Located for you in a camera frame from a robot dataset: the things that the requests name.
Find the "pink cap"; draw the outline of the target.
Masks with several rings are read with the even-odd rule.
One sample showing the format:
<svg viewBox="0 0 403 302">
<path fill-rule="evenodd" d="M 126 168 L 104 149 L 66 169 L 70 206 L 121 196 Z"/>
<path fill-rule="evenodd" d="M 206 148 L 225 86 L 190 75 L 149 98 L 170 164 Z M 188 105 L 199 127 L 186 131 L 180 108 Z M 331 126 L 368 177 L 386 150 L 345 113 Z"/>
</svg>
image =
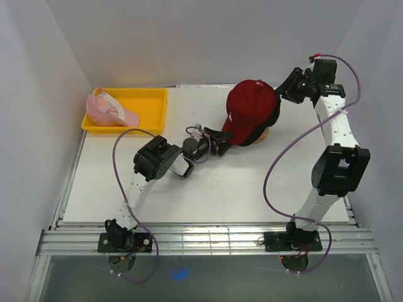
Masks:
<svg viewBox="0 0 403 302">
<path fill-rule="evenodd" d="M 137 127 L 139 125 L 139 117 L 133 111 L 125 109 L 102 88 L 94 89 L 88 96 L 86 114 L 96 126 Z"/>
</svg>

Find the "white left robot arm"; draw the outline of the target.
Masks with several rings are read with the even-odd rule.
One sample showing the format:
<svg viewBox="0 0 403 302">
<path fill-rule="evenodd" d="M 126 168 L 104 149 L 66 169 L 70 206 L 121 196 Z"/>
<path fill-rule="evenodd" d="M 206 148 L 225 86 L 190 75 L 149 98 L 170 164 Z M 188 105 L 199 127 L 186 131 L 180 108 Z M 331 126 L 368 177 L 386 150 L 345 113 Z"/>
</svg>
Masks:
<svg viewBox="0 0 403 302">
<path fill-rule="evenodd" d="M 189 137 L 183 140 L 181 147 L 171 145 L 160 135 L 153 135 L 152 140 L 134 155 L 132 180 L 126 193 L 116 166 L 116 148 L 120 139 L 131 131 L 149 134 L 139 128 L 130 128 L 120 134 L 113 145 L 113 170 L 123 195 L 123 205 L 116 218 L 105 221 L 105 238 L 100 240 L 102 249 L 108 248 L 113 252 L 139 250 L 140 244 L 136 239 L 135 229 L 140 222 L 135 214 L 142 209 L 156 181 L 165 176 L 167 171 L 187 178 L 195 165 L 206 162 L 209 156 L 222 156 L 226 153 L 232 138 L 231 132 L 202 128 L 200 125 L 186 128 Z"/>
</svg>

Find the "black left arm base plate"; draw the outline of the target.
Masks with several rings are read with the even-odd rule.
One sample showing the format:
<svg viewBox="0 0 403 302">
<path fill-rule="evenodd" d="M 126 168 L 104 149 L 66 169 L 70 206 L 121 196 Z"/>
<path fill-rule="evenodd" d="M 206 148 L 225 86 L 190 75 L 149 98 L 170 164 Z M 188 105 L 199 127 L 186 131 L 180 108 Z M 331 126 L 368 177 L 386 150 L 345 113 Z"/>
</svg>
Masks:
<svg viewBox="0 0 403 302">
<path fill-rule="evenodd" d="M 112 239 L 107 233 L 99 236 L 97 251 L 101 253 L 152 252 L 153 239 L 148 233 L 134 233 L 123 242 Z"/>
</svg>

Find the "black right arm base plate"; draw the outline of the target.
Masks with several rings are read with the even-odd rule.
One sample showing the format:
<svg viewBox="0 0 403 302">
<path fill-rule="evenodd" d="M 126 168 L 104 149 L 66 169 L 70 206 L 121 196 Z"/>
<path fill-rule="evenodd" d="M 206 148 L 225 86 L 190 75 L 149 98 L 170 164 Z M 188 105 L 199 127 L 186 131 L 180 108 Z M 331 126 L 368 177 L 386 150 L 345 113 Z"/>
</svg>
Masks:
<svg viewBox="0 0 403 302">
<path fill-rule="evenodd" d="M 305 235 L 288 235 L 286 232 L 264 232 L 264 249 L 266 252 L 291 252 L 309 248 L 310 251 L 322 251 L 318 231 L 305 232 Z"/>
</svg>

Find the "black NY cap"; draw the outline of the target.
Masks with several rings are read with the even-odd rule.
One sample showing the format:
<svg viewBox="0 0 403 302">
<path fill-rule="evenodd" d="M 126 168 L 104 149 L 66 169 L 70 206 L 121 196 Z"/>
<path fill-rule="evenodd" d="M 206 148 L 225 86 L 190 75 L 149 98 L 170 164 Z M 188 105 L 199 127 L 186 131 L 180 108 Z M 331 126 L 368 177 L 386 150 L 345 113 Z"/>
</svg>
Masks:
<svg viewBox="0 0 403 302">
<path fill-rule="evenodd" d="M 252 133 L 241 143 L 242 147 L 249 146 L 264 132 L 266 128 L 272 127 L 279 119 L 281 99 L 277 93 L 274 93 L 275 107 L 273 112 L 262 124 L 255 126 Z"/>
</svg>

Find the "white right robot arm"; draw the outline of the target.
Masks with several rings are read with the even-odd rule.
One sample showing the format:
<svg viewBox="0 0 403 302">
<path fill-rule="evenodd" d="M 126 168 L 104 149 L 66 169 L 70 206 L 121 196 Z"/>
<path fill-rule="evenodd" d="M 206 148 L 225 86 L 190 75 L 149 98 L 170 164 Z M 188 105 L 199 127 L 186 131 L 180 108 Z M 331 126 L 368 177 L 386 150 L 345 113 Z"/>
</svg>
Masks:
<svg viewBox="0 0 403 302">
<path fill-rule="evenodd" d="M 370 160 L 370 151 L 359 146 L 349 125 L 346 93 L 335 82 L 336 58 L 309 60 L 306 69 L 294 68 L 276 92 L 295 104 L 312 101 L 326 147 L 312 168 L 312 190 L 303 206 L 284 232 L 264 236 L 267 251 L 320 251 L 318 224 L 334 203 L 356 190 Z"/>
</svg>

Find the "red cap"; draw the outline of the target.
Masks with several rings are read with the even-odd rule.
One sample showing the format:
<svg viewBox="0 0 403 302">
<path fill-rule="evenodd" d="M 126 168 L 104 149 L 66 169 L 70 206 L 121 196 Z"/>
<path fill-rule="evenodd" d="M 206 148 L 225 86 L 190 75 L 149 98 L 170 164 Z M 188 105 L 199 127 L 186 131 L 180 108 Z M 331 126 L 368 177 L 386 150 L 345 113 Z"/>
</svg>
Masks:
<svg viewBox="0 0 403 302">
<path fill-rule="evenodd" d="M 241 143 L 262 124 L 275 107 L 275 90 L 262 80 L 247 79 L 235 85 L 227 96 L 227 119 L 222 131 L 231 132 L 231 145 Z"/>
</svg>

